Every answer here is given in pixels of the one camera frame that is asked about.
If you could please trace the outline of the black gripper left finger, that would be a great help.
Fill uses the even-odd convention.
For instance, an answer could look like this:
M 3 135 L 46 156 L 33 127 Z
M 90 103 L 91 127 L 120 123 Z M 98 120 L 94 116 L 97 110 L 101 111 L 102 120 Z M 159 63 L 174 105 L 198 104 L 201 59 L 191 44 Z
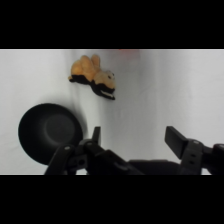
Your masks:
M 100 146 L 101 128 L 95 127 L 90 139 L 77 147 L 64 144 L 53 154 L 46 175 L 76 175 L 85 169 L 88 175 L 143 175 L 129 162 Z

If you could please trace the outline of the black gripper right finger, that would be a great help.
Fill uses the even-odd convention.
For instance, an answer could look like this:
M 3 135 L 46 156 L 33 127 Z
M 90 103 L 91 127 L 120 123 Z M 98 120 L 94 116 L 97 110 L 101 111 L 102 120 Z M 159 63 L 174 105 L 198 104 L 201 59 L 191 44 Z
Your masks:
M 173 126 L 166 127 L 165 142 L 180 160 L 179 175 L 201 175 L 203 169 L 211 175 L 224 175 L 224 143 L 208 147 L 186 138 Z

